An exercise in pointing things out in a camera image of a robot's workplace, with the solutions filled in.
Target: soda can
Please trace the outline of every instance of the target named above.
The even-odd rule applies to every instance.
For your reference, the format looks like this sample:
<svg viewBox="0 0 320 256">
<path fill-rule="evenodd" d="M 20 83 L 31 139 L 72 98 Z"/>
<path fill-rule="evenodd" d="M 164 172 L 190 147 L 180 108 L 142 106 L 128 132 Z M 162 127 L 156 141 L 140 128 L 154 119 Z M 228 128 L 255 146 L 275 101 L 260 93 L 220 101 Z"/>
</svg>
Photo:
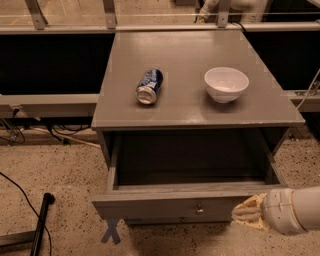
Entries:
<svg viewBox="0 0 320 256">
<path fill-rule="evenodd" d="M 143 104 L 153 104 L 157 100 L 163 75 L 159 69 L 151 68 L 146 71 L 136 89 L 138 100 Z"/>
</svg>

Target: table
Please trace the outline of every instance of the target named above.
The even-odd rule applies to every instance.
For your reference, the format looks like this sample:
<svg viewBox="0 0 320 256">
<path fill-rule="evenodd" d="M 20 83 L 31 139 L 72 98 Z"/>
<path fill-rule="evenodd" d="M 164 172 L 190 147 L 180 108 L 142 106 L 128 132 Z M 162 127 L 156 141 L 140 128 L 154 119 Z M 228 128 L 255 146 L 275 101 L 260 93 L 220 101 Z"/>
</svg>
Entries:
<svg viewBox="0 0 320 256">
<path fill-rule="evenodd" d="M 204 74 L 221 66 L 250 81 L 227 104 L 205 90 Z M 148 106 L 135 89 L 152 67 L 164 81 Z M 244 199 L 286 186 L 273 155 L 303 124 L 242 32 L 119 32 L 92 122 L 108 189 L 92 202 L 101 218 L 130 225 L 230 221 Z"/>
</svg>

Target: black pole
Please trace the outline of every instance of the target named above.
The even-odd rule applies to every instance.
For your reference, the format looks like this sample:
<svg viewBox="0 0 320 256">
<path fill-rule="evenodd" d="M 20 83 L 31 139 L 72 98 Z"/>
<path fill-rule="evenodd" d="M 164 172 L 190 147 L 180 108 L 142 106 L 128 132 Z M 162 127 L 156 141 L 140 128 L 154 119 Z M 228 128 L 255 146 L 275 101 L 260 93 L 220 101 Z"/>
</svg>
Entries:
<svg viewBox="0 0 320 256">
<path fill-rule="evenodd" d="M 34 235 L 33 244 L 31 248 L 30 256 L 38 256 L 40 247 L 41 247 L 41 240 L 43 235 L 43 230 L 46 223 L 47 212 L 50 204 L 54 203 L 54 196 L 50 193 L 45 193 L 43 195 L 41 211 L 38 219 L 37 229 Z"/>
</svg>

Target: drawer knob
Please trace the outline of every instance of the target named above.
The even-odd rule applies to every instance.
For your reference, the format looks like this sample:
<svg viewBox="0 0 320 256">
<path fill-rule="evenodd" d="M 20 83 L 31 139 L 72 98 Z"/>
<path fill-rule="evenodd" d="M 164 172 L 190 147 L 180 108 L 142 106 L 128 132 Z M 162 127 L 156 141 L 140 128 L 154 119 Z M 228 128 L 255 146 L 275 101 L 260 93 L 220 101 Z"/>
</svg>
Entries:
<svg viewBox="0 0 320 256">
<path fill-rule="evenodd" d="M 196 210 L 196 214 L 197 215 L 202 215 L 204 213 L 205 213 L 205 211 L 201 208 L 201 205 L 198 204 L 198 209 Z"/>
</svg>

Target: speckled floor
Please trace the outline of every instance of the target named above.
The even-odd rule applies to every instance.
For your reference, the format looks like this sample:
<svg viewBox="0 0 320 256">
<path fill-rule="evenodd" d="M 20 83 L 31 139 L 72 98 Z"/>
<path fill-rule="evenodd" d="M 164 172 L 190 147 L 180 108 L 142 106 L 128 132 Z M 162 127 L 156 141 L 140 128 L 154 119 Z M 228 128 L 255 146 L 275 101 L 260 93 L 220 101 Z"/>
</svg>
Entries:
<svg viewBox="0 0 320 256">
<path fill-rule="evenodd" d="M 275 156 L 290 187 L 320 184 L 320 143 L 307 127 L 293 130 Z M 237 223 L 150 225 L 117 230 L 121 242 L 101 242 L 107 225 L 91 204 L 92 196 L 106 190 L 107 167 L 100 149 L 72 144 L 0 146 L 0 171 L 16 181 L 39 210 L 42 195 L 52 193 L 47 227 L 52 236 L 52 255 L 316 255 L 320 232 L 285 237 Z M 37 219 L 21 192 L 0 178 L 0 235 L 34 230 Z M 0 255 L 30 254 L 31 244 L 0 248 Z M 44 234 L 41 255 L 49 255 Z"/>
</svg>

